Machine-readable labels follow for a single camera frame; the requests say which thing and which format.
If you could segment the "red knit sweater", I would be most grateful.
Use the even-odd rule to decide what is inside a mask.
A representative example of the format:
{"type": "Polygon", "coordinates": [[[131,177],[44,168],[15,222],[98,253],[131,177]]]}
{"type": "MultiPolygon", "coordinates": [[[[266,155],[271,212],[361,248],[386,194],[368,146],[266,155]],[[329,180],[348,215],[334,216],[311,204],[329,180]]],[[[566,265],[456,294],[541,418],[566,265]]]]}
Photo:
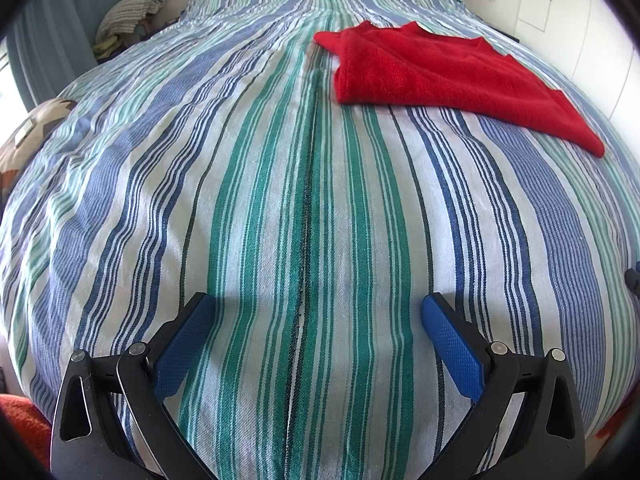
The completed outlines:
{"type": "Polygon", "coordinates": [[[316,32],[314,41],[338,58],[334,89],[342,104],[456,108],[555,136],[597,158],[605,154],[562,91],[482,37],[435,35],[415,22],[362,22],[316,32]]]}

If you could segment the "orange red knit clothing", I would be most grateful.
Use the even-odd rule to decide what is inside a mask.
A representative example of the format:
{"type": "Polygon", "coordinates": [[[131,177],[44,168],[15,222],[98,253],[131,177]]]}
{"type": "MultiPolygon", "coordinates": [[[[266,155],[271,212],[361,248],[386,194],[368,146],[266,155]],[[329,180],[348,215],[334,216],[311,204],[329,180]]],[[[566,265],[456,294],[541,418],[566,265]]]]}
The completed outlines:
{"type": "Polygon", "coordinates": [[[26,396],[2,393],[1,413],[8,419],[20,441],[46,471],[50,470],[50,422],[26,396]]]}

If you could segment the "pile of folded clothes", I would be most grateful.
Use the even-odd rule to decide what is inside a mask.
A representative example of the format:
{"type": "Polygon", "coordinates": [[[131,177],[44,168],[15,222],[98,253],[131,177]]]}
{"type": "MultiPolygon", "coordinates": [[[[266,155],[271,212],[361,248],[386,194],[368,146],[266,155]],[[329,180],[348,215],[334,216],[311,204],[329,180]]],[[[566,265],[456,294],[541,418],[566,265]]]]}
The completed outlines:
{"type": "Polygon", "coordinates": [[[163,9],[167,0],[120,0],[102,18],[92,52],[98,62],[106,61],[125,45],[125,39],[143,32],[141,38],[149,36],[151,18],[163,9]]]}

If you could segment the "white wardrobe doors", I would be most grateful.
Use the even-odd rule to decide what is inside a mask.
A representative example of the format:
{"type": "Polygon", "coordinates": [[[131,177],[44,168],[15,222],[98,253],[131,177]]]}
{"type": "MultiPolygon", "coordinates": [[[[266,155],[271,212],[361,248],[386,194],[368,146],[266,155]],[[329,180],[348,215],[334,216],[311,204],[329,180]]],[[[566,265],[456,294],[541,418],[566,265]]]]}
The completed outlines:
{"type": "Polygon", "coordinates": [[[639,49],[604,0],[521,0],[515,32],[582,89],[620,134],[639,135],[639,49]]]}

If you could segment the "striped blue green bedspread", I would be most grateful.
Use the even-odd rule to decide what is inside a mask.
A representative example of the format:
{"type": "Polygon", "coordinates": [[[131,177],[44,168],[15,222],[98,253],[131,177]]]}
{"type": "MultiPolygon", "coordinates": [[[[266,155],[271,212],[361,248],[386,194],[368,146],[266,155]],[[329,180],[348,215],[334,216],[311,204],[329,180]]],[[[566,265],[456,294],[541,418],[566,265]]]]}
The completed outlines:
{"type": "Polygon", "coordinates": [[[587,434],[639,379],[639,168],[573,81],[459,0],[191,0],[64,90],[77,102],[1,223],[21,386],[52,416],[75,349],[152,336],[196,292],[216,320],[179,428],[223,479],[412,479],[470,402],[420,304],[570,362],[587,434]],[[482,37],[605,146],[449,108],[343,106],[320,30],[482,37]]]}

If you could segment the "patterned beige cushion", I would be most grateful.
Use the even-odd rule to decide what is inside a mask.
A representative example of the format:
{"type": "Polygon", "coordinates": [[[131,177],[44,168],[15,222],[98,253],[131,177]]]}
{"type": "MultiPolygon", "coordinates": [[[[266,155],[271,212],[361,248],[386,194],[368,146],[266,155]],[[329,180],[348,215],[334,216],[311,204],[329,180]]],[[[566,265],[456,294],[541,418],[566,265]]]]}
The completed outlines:
{"type": "Polygon", "coordinates": [[[1,210],[21,177],[25,168],[50,138],[59,124],[66,121],[77,102],[55,98],[36,106],[27,116],[35,122],[35,128],[19,148],[14,146],[14,133],[1,147],[1,210]]]}

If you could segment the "small silver phone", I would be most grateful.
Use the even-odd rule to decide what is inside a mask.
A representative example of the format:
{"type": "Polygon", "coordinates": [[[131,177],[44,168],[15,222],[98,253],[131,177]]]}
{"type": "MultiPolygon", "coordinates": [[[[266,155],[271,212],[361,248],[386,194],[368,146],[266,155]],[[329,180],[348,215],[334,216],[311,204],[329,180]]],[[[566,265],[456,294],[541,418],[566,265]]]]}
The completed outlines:
{"type": "Polygon", "coordinates": [[[14,146],[16,148],[19,148],[21,144],[28,138],[34,128],[35,122],[32,120],[32,118],[26,118],[14,132],[14,146]]]}

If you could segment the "teal curtain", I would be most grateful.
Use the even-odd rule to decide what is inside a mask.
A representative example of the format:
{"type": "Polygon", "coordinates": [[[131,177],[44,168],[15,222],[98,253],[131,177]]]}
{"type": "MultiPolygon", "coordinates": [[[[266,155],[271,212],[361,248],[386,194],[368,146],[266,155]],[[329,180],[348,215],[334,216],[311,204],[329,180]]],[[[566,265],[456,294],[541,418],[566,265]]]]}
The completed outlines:
{"type": "Polygon", "coordinates": [[[98,65],[92,52],[120,0],[29,0],[6,33],[9,66],[26,110],[53,99],[98,65]]]}

